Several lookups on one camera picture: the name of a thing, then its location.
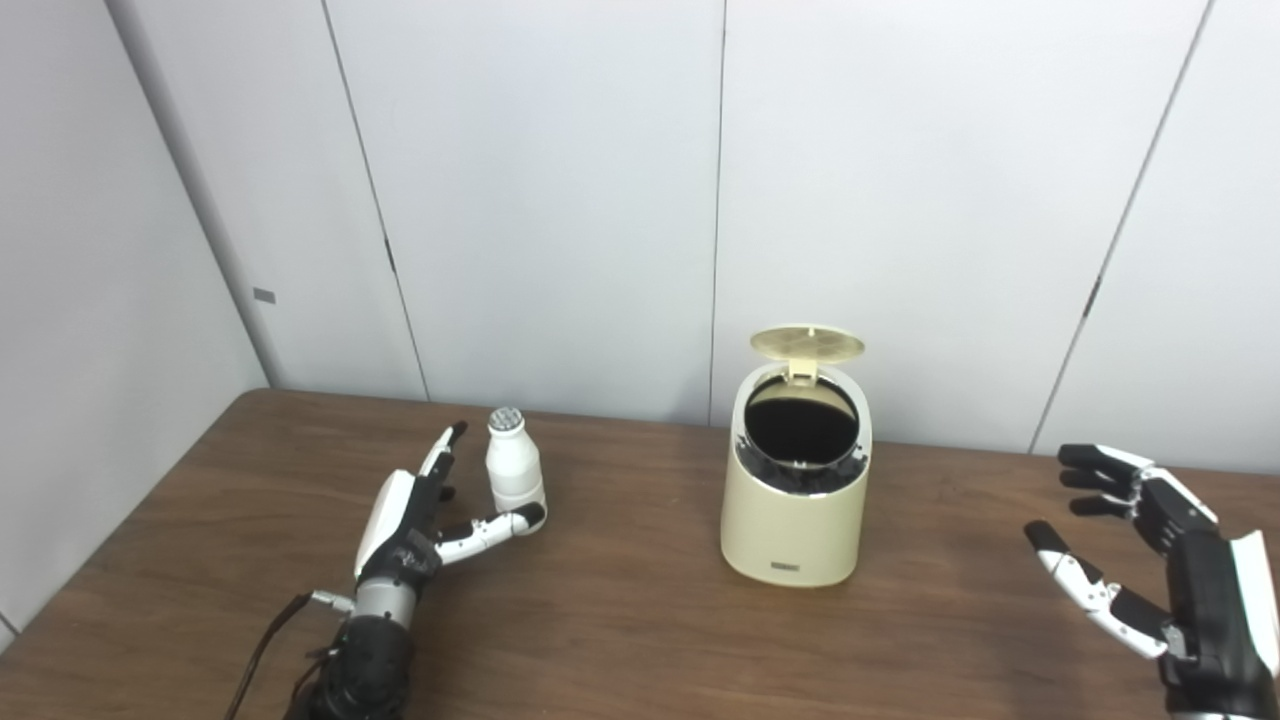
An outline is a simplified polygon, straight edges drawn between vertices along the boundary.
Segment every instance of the beige trash can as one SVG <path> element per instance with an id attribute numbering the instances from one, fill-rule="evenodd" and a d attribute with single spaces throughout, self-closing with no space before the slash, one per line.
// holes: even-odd
<path id="1" fill-rule="evenodd" d="M 721 550 L 765 583 L 838 583 L 858 565 L 872 420 L 858 383 L 829 365 L 864 346 L 823 325 L 771 328 L 751 346 L 778 363 L 733 401 Z"/>

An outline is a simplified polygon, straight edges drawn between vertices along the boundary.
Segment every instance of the plastic bottle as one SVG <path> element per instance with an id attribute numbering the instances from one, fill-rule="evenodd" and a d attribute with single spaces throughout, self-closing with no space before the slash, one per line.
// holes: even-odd
<path id="1" fill-rule="evenodd" d="M 525 430 L 525 416 L 515 407 L 494 410 L 489 415 L 489 436 L 485 468 L 498 511 L 506 512 L 529 502 L 538 502 L 545 509 L 541 460 L 538 446 Z M 521 534 L 536 532 L 545 521 L 544 518 Z"/>

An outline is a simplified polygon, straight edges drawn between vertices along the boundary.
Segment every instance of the cable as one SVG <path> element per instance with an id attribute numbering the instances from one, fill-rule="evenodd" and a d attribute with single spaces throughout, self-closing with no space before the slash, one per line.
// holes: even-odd
<path id="1" fill-rule="evenodd" d="M 241 676 L 241 684 L 236 688 L 236 696 L 232 697 L 232 703 L 227 708 L 227 715 L 223 720 L 233 720 L 236 714 L 239 711 L 239 705 L 244 700 L 244 693 L 248 692 L 248 684 L 253 682 L 253 673 L 257 671 L 257 661 L 262 659 L 262 652 L 266 651 L 266 646 L 271 644 L 271 638 L 275 635 L 276 630 L 284 626 L 291 618 L 297 615 L 298 610 L 311 600 L 311 593 L 302 593 L 289 601 L 284 606 L 284 610 L 271 620 L 271 624 L 266 626 L 266 632 L 262 633 L 262 639 L 257 641 L 257 647 L 253 648 L 253 655 L 248 657 L 248 665 L 244 666 L 244 675 Z"/>

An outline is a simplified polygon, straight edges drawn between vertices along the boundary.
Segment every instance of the metal connector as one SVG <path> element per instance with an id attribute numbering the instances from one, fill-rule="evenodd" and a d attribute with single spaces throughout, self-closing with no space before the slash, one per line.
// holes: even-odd
<path id="1" fill-rule="evenodd" d="M 329 591 L 311 591 L 311 602 L 332 607 L 342 615 L 351 615 L 351 611 L 356 609 L 355 600 Z"/>

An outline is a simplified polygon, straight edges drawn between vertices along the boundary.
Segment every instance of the table surface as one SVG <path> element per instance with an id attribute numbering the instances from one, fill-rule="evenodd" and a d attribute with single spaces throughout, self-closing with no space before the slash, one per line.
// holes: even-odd
<path id="1" fill-rule="evenodd" d="M 220 717 L 293 594 L 349 592 L 383 479 L 454 420 L 480 432 L 458 445 L 442 520 L 492 510 L 485 416 L 241 397 L 0 656 L 0 717 Z M 538 413 L 529 429 L 548 523 L 430 585 L 411 719 L 1164 716 L 1155 666 L 1089 624 L 1023 539 L 1050 518 L 1108 579 L 1165 598 L 1130 528 L 1070 516 L 1052 459 L 877 443 L 856 573 L 785 589 L 721 559 L 726 430 Z M 1280 538 L 1274 478 L 1180 475 L 1229 532 Z M 300 614 L 241 717 L 280 717 L 337 621 Z"/>

